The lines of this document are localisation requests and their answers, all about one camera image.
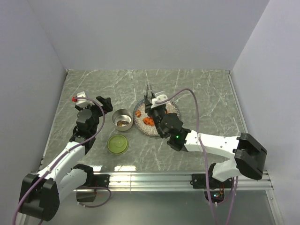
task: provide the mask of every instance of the table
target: table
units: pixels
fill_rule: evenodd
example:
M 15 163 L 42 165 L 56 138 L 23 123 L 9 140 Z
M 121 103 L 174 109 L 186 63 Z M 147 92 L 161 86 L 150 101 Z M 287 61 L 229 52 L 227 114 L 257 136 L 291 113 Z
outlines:
M 224 70 L 70 70 L 66 77 L 42 168 L 49 164 L 66 146 L 72 135 L 78 111 L 71 101 L 78 92 L 87 91 L 90 98 L 110 97 L 114 111 L 125 108 L 133 112 L 143 99 L 148 83 L 154 91 L 165 90 L 167 95 L 189 87 L 197 96 L 200 132 L 211 135 L 235 136 L 243 132 L 243 125 Z M 189 92 L 174 99 L 184 128 L 195 130 L 195 104 Z M 203 170 L 200 152 L 176 152 L 166 139 L 142 134 L 135 125 L 126 132 L 113 128 L 112 112 L 105 116 L 105 125 L 92 149 L 79 163 L 93 166 L 95 171 L 187 171 Z M 107 149 L 107 141 L 114 134 L 122 134 L 129 141 L 128 150 L 114 155 Z M 208 154 L 209 165 L 224 162 L 221 156 Z

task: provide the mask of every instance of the green plate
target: green plate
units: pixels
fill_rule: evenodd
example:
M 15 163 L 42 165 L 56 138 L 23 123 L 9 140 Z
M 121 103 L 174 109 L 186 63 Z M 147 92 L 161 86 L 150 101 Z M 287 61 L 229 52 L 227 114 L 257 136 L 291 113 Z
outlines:
M 128 140 L 123 135 L 113 135 L 108 139 L 107 147 L 112 154 L 122 154 L 128 149 Z

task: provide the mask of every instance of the white wall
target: white wall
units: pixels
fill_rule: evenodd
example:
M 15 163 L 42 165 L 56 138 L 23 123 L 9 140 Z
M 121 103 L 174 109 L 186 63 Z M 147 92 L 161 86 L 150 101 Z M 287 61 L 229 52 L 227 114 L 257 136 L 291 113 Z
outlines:
M 286 225 L 300 221 L 300 1 L 271 0 L 233 69 Z
M 65 73 L 28 2 L 0 1 L 1 224 L 11 224 L 23 177 L 38 168 Z
M 68 69 L 232 69 L 269 0 L 28 0 Z

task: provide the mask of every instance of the orange food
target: orange food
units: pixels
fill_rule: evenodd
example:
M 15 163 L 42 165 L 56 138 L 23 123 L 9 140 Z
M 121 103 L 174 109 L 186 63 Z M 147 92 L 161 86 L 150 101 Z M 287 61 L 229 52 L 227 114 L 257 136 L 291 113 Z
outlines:
M 146 125 L 154 126 L 154 121 L 153 121 L 153 119 L 151 119 L 151 118 L 149 118 L 149 117 L 145 117 L 145 118 L 143 119 L 143 122 L 144 122 L 144 124 L 146 124 Z
M 135 115 L 137 116 L 137 117 L 140 117 L 141 116 L 141 111 L 140 110 L 137 110 L 136 112 L 135 112 Z

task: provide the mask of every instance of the patterned plate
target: patterned plate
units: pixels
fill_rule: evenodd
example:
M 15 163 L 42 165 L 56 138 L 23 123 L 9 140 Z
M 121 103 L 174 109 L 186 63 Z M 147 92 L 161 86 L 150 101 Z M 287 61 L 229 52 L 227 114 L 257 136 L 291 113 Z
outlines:
M 153 137 L 159 137 L 158 132 L 156 131 L 155 126 L 150 126 L 150 125 L 146 125 L 143 122 L 143 119 L 145 117 L 148 117 L 148 115 L 145 113 L 145 104 L 144 104 L 144 99 L 141 100 L 136 106 L 135 109 L 133 110 L 133 121 L 135 123 L 135 125 L 137 126 L 137 128 L 139 128 L 140 131 L 142 131 L 144 134 L 149 135 L 149 136 L 153 136 Z M 179 109 L 177 107 L 177 105 L 172 102 L 169 101 L 166 103 L 166 109 L 170 112 L 170 113 L 176 113 L 177 116 L 180 119 L 180 113 L 179 113 Z M 140 110 L 142 115 L 140 117 L 137 117 L 135 112 L 137 110 Z

